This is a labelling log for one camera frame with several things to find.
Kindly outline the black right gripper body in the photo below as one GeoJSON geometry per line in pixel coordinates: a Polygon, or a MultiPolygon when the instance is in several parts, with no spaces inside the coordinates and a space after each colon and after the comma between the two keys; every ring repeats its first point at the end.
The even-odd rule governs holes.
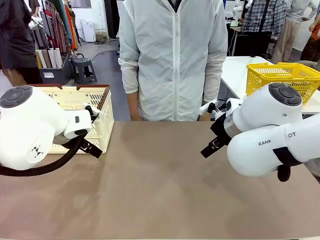
{"type": "Polygon", "coordinates": [[[212,132],[216,135],[216,137],[210,142],[210,145],[214,150],[219,150],[223,146],[227,146],[232,139],[225,130],[225,119],[225,115],[220,116],[210,127],[212,132]]]}

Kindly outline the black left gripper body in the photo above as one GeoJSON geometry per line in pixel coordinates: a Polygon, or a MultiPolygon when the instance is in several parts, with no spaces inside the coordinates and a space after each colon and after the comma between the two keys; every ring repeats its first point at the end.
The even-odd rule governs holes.
{"type": "Polygon", "coordinates": [[[89,154],[97,159],[102,155],[103,151],[100,148],[98,148],[96,145],[89,142],[83,137],[80,137],[79,139],[80,139],[79,149],[82,152],[89,154]]]}

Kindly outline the person's right hand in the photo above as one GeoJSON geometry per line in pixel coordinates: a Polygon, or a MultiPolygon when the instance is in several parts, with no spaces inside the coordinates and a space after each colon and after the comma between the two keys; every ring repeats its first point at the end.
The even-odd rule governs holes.
{"type": "Polygon", "coordinates": [[[130,119],[131,121],[135,121],[135,122],[138,122],[138,121],[142,121],[142,118],[139,114],[139,111],[130,111],[130,119]]]}

